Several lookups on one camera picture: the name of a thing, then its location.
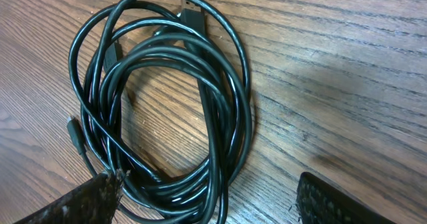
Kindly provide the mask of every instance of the wire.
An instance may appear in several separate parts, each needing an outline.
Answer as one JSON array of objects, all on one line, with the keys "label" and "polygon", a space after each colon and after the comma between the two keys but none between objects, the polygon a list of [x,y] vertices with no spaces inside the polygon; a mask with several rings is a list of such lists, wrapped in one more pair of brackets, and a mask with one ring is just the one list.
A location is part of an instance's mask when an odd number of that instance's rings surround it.
[{"label": "wire", "polygon": [[[245,163],[252,141],[250,109],[250,69],[246,51],[231,23],[204,0],[186,0],[215,17],[233,40],[240,56],[243,81],[207,36],[180,22],[167,9],[138,0],[121,0],[94,14],[79,30],[69,52],[69,76],[81,103],[81,122],[86,143],[106,169],[121,169],[125,178],[123,192],[136,203],[155,209],[164,219],[139,217],[123,205],[119,210],[140,223],[208,223],[220,199],[217,223],[225,223],[228,214],[228,186]],[[163,17],[138,19],[113,31],[126,9],[146,9]],[[77,73],[77,58],[83,40],[91,29],[108,17],[99,47],[87,68],[83,85]],[[170,26],[181,30],[150,37],[137,44],[124,58],[106,71],[101,79],[107,48],[122,35],[140,27]],[[187,49],[167,45],[184,41],[206,53],[200,58]],[[121,94],[131,72],[142,67],[177,69],[198,80],[206,121],[209,154],[187,175],[164,177],[136,155],[121,138]],[[83,160],[97,175],[85,152]]]}]

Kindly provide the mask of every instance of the wooden table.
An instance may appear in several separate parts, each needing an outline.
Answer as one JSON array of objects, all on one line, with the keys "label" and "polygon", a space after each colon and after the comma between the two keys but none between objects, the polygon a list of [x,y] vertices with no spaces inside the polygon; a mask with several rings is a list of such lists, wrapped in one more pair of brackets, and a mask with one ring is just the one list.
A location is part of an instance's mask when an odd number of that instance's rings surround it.
[{"label": "wooden table", "polygon": [[[67,56],[81,25],[119,0],[0,0],[0,223],[90,178],[66,119],[79,115]],[[179,0],[151,0],[171,10]],[[230,189],[229,223],[297,223],[311,171],[397,223],[427,219],[427,0],[208,0],[251,59],[256,133]],[[126,11],[119,24],[152,15]],[[209,36],[237,66],[218,23]],[[102,26],[84,43],[87,66]],[[151,35],[133,31],[125,51]],[[128,84],[124,139],[170,175],[207,153],[195,80],[151,68]],[[153,211],[126,205],[145,217]],[[131,223],[117,212],[115,223]]]}]

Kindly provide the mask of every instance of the cable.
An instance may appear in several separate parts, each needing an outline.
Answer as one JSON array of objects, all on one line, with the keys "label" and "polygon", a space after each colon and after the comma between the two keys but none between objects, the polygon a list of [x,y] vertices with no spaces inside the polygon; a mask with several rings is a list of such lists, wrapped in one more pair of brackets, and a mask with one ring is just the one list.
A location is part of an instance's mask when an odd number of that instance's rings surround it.
[{"label": "cable", "polygon": [[[81,103],[81,122],[87,145],[106,169],[114,173],[118,169],[124,173],[130,171],[125,178],[123,192],[136,203],[155,209],[164,217],[160,220],[144,219],[123,205],[119,206],[120,211],[140,223],[208,223],[218,198],[217,223],[225,223],[228,186],[244,165],[252,141],[250,69],[242,41],[231,23],[215,7],[204,0],[185,1],[201,7],[228,32],[240,56],[243,81],[220,48],[204,33],[181,22],[167,9],[146,1],[121,0],[100,10],[79,30],[69,52],[69,76]],[[113,31],[126,9],[146,9],[163,17],[138,19]],[[99,47],[81,85],[77,73],[81,44],[91,29],[106,17]],[[172,27],[179,32],[156,35],[137,44],[125,57],[105,70],[101,79],[107,48],[127,32],[153,25]],[[191,46],[201,52],[168,45],[170,41],[183,41],[186,47]],[[153,66],[177,69],[198,80],[209,154],[193,171],[178,178],[164,177],[121,139],[121,94],[126,81],[133,70]],[[97,175],[85,149],[80,148],[79,152],[92,175]]]}]

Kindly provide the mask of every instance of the wooden surface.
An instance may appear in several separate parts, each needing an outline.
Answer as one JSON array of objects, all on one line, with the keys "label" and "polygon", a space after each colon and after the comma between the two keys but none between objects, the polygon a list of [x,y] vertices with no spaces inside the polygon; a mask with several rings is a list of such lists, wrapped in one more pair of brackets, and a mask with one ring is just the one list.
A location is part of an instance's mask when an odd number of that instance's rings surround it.
[{"label": "wooden surface", "polygon": [[[65,126],[79,113],[67,56],[87,18],[118,1],[0,0],[0,223],[89,179]],[[152,1],[179,7],[179,0]],[[208,1],[248,48],[256,111],[252,151],[230,189],[228,223],[297,223],[290,207],[302,171],[397,223],[425,223],[427,0]],[[120,25],[150,15],[126,11]],[[224,30],[212,18],[208,23],[210,37],[238,63]],[[80,71],[101,30],[84,43]],[[125,50],[152,31],[124,37]],[[195,80],[144,69],[128,89],[137,95],[133,107],[123,104],[132,148],[171,175],[203,159],[207,138]],[[114,222],[131,223],[121,213]]]}]

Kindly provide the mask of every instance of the black cable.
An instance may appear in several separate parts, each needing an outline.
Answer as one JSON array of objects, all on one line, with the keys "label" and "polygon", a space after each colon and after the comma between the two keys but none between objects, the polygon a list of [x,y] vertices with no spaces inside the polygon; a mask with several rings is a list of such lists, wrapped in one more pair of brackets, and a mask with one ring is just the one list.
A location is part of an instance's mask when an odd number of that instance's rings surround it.
[{"label": "black cable", "polygon": [[[86,143],[106,169],[122,169],[124,193],[136,203],[158,211],[164,219],[150,220],[133,214],[123,205],[119,210],[140,223],[208,223],[220,198],[217,223],[225,223],[228,212],[228,185],[242,168],[252,140],[250,70],[242,41],[230,22],[204,0],[186,0],[215,17],[228,32],[238,50],[243,81],[218,46],[192,29],[167,9],[145,1],[121,0],[100,10],[79,30],[69,52],[69,75],[81,103],[81,121]],[[147,9],[164,17],[132,21],[113,31],[125,9]],[[83,86],[77,74],[77,57],[91,29],[108,17],[99,47],[89,63]],[[166,33],[137,44],[110,67],[101,79],[107,48],[127,32],[152,25],[170,26],[179,33]],[[189,49],[167,45],[183,41],[202,50],[200,57]],[[164,177],[138,157],[121,139],[121,94],[135,69],[142,67],[177,69],[198,80],[209,140],[209,155],[192,172],[179,178]],[[83,159],[93,175],[95,169],[85,151]]]}]

